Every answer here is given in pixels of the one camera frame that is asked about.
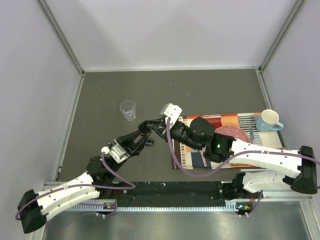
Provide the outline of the black oval earbud case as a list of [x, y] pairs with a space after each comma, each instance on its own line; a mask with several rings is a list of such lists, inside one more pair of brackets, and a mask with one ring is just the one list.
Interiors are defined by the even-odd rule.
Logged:
[[144, 137], [151, 133], [152, 130], [149, 128], [149, 125], [151, 124], [152, 124], [151, 120], [145, 120], [138, 126], [138, 131], [140, 136]]

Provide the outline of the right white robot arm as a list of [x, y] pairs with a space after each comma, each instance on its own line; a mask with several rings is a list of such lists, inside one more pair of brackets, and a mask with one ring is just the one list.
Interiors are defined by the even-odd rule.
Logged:
[[[179, 169], [195, 178], [206, 178], [227, 164], [245, 164], [262, 168], [256, 173], [238, 173], [231, 187], [239, 198], [264, 190], [291, 189], [297, 193], [315, 195], [318, 193], [317, 167], [312, 148], [302, 146], [299, 150], [267, 148], [245, 142], [215, 131], [215, 126], [203, 117], [191, 121], [190, 126], [163, 116], [147, 120], [139, 125], [143, 134], [157, 133], [169, 144], [172, 158]], [[206, 160], [218, 163], [208, 173], [195, 174], [186, 170], [179, 162], [173, 141], [180, 142], [203, 154]]]

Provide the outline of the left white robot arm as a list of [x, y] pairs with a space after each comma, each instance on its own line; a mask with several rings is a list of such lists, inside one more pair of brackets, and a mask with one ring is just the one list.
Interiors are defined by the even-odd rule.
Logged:
[[151, 134], [150, 130], [137, 130], [118, 137], [101, 149], [101, 156], [92, 157], [86, 171], [80, 176], [45, 191], [26, 191], [18, 206], [15, 219], [21, 222], [25, 234], [43, 227], [57, 214], [91, 199], [109, 198], [114, 190], [114, 178], [126, 185], [123, 190], [135, 188], [135, 184], [117, 174], [129, 159], [138, 156]]

